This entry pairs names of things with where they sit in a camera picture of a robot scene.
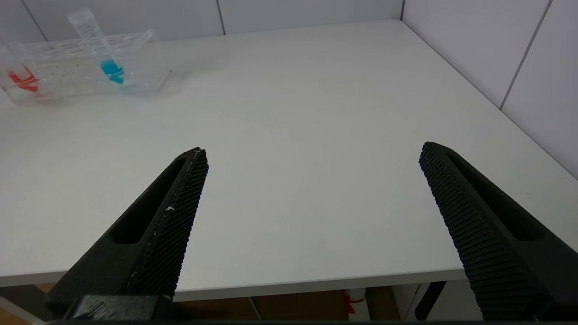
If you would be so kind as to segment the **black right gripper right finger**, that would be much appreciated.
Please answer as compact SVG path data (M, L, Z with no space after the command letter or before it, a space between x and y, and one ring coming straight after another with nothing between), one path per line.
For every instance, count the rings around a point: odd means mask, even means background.
M454 150L420 168L485 320L576 320L578 255Z

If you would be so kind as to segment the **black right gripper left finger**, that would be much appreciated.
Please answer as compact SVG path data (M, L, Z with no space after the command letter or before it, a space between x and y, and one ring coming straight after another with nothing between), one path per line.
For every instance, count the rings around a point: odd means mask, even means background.
M209 165L199 147L175 158L46 294L175 295Z

